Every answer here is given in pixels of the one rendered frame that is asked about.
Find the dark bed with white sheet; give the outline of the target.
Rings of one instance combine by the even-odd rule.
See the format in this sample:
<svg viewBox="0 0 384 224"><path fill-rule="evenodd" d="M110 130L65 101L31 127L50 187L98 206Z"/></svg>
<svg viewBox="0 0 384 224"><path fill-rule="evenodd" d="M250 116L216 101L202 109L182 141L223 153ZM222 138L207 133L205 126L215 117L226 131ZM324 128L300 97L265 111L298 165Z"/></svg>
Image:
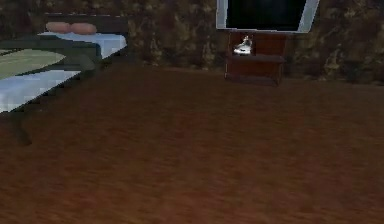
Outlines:
<svg viewBox="0 0 384 224"><path fill-rule="evenodd" d="M89 23L97 28L93 35L54 33L46 29L48 22ZM112 15L47 13L45 30L33 35L53 35L65 40L84 41L101 46L99 67L89 71L50 70L0 80L0 149L31 143L22 125L23 119L63 88L103 69L106 63L128 47L128 19Z"/></svg>

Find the brown wooden side table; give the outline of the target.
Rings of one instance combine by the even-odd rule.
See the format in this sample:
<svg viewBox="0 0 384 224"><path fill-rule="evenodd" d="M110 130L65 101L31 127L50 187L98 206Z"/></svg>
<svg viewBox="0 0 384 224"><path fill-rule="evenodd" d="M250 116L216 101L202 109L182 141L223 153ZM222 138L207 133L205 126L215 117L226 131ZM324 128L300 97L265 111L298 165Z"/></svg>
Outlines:
<svg viewBox="0 0 384 224"><path fill-rule="evenodd" d="M234 47L240 44L245 36L252 39L251 54L234 54ZM235 82L278 86L286 62L287 40L287 35L277 33L230 32L224 73L225 79Z"/></svg>

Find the pink pillow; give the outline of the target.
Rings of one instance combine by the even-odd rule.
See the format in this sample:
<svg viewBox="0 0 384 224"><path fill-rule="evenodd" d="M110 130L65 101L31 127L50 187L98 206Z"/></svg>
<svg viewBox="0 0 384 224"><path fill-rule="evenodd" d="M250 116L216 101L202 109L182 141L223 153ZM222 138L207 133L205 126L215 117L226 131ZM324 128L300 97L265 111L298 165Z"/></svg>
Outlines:
<svg viewBox="0 0 384 224"><path fill-rule="evenodd" d="M89 23L73 23L70 28L73 33L79 35L93 35L97 32L96 26Z"/></svg>
<svg viewBox="0 0 384 224"><path fill-rule="evenodd" d="M48 22L46 24L46 29L49 32L54 32L54 33L70 33L71 25L66 22Z"/></svg>

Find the white framed window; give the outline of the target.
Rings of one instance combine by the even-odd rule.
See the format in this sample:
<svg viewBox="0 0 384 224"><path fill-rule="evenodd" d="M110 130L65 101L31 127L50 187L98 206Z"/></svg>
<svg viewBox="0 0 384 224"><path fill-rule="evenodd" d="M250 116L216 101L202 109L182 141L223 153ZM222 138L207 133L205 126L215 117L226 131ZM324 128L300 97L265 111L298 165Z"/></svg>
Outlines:
<svg viewBox="0 0 384 224"><path fill-rule="evenodd" d="M308 33L320 0L216 0L216 28Z"/></svg>

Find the small silver white object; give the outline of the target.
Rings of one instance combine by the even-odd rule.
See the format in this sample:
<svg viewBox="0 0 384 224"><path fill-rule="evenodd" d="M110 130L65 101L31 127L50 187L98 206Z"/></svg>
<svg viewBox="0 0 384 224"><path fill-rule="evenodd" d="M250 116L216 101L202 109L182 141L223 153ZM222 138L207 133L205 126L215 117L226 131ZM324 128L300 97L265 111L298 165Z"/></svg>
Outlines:
<svg viewBox="0 0 384 224"><path fill-rule="evenodd" d="M233 53L237 55L250 55L252 51L252 39L249 36L245 36L242 42L236 45L233 49Z"/></svg>

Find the green blanket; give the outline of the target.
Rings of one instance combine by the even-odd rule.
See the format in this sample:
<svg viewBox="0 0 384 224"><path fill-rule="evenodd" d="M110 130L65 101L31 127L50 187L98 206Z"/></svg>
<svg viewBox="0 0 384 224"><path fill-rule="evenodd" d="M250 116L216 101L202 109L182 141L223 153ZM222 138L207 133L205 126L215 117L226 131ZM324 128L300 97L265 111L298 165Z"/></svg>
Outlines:
<svg viewBox="0 0 384 224"><path fill-rule="evenodd" d="M0 42L0 80L50 70L89 71L99 67L101 46L33 35Z"/></svg>

